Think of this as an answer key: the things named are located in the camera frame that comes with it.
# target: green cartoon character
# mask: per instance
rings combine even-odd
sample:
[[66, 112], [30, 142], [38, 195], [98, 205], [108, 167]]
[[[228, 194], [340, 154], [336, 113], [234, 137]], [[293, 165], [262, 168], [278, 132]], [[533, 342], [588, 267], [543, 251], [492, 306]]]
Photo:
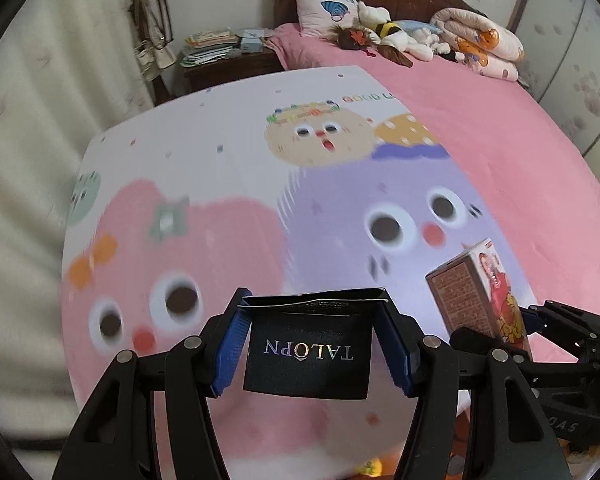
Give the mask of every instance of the green cartoon character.
[[83, 173], [75, 183], [74, 192], [69, 204], [69, 215], [66, 222], [76, 224], [82, 220], [93, 207], [100, 189], [100, 174], [95, 171]]

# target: wooden bedside table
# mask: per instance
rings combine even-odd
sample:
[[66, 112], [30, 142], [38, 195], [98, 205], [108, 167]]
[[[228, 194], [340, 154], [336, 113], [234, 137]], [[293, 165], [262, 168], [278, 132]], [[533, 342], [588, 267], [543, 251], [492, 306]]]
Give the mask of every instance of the wooden bedside table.
[[191, 91], [197, 92], [222, 83], [283, 70], [276, 53], [265, 47], [262, 52], [185, 68], [184, 77], [189, 81]]

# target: white curtain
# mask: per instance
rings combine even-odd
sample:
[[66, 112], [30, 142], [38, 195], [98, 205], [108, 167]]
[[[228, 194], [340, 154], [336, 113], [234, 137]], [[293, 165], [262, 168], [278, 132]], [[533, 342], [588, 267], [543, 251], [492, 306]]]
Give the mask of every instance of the white curtain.
[[[153, 106], [134, 59], [129, 5], [27, 0], [0, 40], [3, 433], [66, 434], [77, 415], [58, 294], [64, 220], [90, 139]], [[53, 458], [22, 461], [49, 478]]]

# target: red nose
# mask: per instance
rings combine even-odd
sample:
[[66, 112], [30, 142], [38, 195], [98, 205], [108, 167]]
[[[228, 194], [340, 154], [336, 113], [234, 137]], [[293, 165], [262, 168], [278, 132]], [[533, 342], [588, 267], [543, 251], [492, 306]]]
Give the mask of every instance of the red nose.
[[150, 354], [155, 349], [155, 336], [150, 328], [136, 328], [131, 339], [138, 355]]
[[422, 226], [422, 237], [431, 247], [442, 247], [446, 239], [445, 232], [433, 222], [425, 222]]

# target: pillow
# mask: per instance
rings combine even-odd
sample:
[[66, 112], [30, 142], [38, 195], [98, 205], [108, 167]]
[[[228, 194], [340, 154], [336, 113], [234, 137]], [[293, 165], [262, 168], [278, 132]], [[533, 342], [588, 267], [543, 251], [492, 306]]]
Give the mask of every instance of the pillow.
[[324, 38], [334, 25], [358, 25], [356, 0], [296, 0], [300, 36]]
[[416, 20], [397, 20], [394, 21], [398, 27], [400, 27], [404, 32], [413, 32], [414, 30], [418, 30], [419, 28], [428, 28], [432, 34], [441, 34], [442, 30], [435, 25], [431, 25], [430, 23], [417, 22]]

